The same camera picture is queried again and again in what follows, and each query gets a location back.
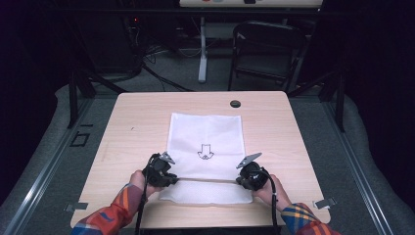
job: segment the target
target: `table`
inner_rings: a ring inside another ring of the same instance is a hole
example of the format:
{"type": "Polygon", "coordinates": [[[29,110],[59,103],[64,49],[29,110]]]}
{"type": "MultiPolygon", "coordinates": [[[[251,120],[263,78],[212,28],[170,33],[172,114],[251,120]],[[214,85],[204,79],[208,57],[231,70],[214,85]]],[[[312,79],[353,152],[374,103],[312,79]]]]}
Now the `table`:
{"type": "MultiPolygon", "coordinates": [[[[177,92],[120,94],[92,164],[71,226],[108,206],[137,168],[153,153],[166,149],[171,113],[241,116],[247,154],[262,152],[255,160],[282,181],[293,202],[306,203],[323,222],[327,209],[313,201],[323,195],[302,141],[289,100],[280,91],[177,92]],[[238,100],[240,108],[230,102],[238,100]]],[[[284,224],[277,214],[278,224],[284,224]]],[[[128,227],[135,225],[135,218],[128,227]]],[[[160,201],[158,193],[144,208],[142,228],[228,227],[272,225],[270,207],[260,199],[232,206],[178,205],[160,201]]]]}
{"type": "MultiPolygon", "coordinates": [[[[256,0],[255,4],[245,4],[244,0],[180,0],[184,8],[320,8],[323,0],[256,0]]],[[[201,63],[199,66],[200,83],[207,81],[207,47],[205,18],[201,17],[201,63]]]]}

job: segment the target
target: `wire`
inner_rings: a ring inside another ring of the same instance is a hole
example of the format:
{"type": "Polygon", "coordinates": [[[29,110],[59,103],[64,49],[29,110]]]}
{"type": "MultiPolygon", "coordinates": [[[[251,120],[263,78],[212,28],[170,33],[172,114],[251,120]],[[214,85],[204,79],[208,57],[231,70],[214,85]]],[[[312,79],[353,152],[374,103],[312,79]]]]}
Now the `wire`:
{"type": "Polygon", "coordinates": [[[150,62],[151,64],[155,65],[156,64],[156,57],[154,56],[154,54],[150,54],[150,55],[146,55],[144,56],[144,58],[150,62]]]}
{"type": "MultiPolygon", "coordinates": [[[[151,156],[149,158],[149,161],[147,162],[147,166],[150,165],[150,163],[153,161],[155,157],[151,156]]],[[[141,203],[138,206],[137,209],[137,220],[135,221],[135,235],[139,235],[140,234],[140,223],[141,223],[141,219],[143,217],[143,210],[144,210],[144,206],[146,205],[147,202],[147,184],[148,184],[148,177],[149,177],[149,170],[146,170],[146,175],[144,176],[144,190],[143,190],[143,194],[141,195],[141,203]]]]}
{"type": "Polygon", "coordinates": [[[150,68],[147,67],[147,65],[145,63],[143,63],[143,69],[146,70],[149,74],[153,75],[155,78],[157,78],[159,81],[164,82],[168,85],[171,85],[172,87],[176,88],[178,91],[194,91],[191,89],[188,89],[186,87],[183,87],[173,81],[170,81],[160,75],[158,75],[157,73],[155,73],[154,71],[152,71],[150,68]]]}
{"type": "Polygon", "coordinates": [[[185,48],[185,49],[179,49],[178,51],[180,52],[182,56],[191,58],[191,57],[195,57],[199,55],[202,52],[202,49],[201,48],[185,48]],[[198,50],[198,52],[192,55],[187,55],[186,53],[183,52],[183,51],[190,51],[190,50],[198,50]]]}
{"type": "Polygon", "coordinates": [[[280,235],[280,228],[278,227],[277,223],[277,190],[275,188],[275,183],[272,177],[265,171],[262,170],[253,170],[254,173],[260,173],[268,177],[269,181],[271,182],[271,188],[272,188],[272,200],[271,200],[271,209],[272,209],[272,224],[274,226],[275,234],[280,235]]]}
{"type": "Polygon", "coordinates": [[[191,19],[192,19],[193,25],[195,26],[196,30],[198,31],[199,34],[201,34],[201,31],[199,30],[199,27],[196,24],[195,19],[193,19],[193,18],[191,18],[191,19]]]}

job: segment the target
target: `printed arrow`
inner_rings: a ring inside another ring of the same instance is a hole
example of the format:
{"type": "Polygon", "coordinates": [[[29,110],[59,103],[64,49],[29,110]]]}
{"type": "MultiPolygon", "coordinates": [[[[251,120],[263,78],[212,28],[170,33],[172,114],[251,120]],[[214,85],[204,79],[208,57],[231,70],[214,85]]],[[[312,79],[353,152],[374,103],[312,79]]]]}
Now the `printed arrow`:
{"type": "Polygon", "coordinates": [[[213,157],[214,153],[210,151],[210,145],[202,145],[202,151],[198,152],[199,158],[208,160],[213,157]]]}

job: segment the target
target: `plaid shirt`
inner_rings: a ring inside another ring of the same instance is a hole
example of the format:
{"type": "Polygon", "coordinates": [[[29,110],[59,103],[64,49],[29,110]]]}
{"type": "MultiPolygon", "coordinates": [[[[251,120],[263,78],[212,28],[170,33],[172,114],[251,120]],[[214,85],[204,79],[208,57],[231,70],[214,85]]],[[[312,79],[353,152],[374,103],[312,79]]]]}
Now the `plaid shirt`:
{"type": "MultiPolygon", "coordinates": [[[[125,185],[109,207],[101,208],[81,219],[70,234],[117,234],[120,228],[131,222],[137,212],[142,193],[143,191],[135,185],[125,185]]],[[[281,212],[281,216],[292,234],[340,234],[318,220],[305,204],[292,204],[281,212]]]]}
{"type": "Polygon", "coordinates": [[[292,204],[281,212],[290,232],[299,235],[340,235],[322,223],[306,204],[292,204]]]}
{"type": "Polygon", "coordinates": [[[109,207],[101,208],[81,219],[71,235],[117,234],[131,222],[141,202],[143,191],[135,185],[126,184],[109,207]]]}

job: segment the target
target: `white towel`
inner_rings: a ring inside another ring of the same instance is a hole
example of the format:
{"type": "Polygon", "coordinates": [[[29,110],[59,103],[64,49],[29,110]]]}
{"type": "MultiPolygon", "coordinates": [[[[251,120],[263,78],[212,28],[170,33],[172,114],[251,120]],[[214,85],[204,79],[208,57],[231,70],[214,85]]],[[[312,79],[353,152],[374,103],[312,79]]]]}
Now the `white towel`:
{"type": "MultiPolygon", "coordinates": [[[[167,152],[176,164],[169,172],[196,179],[235,180],[245,156],[240,116],[172,114],[167,152]]],[[[232,183],[178,181],[160,193],[161,200],[180,204],[243,204],[249,190],[232,183]]]]}

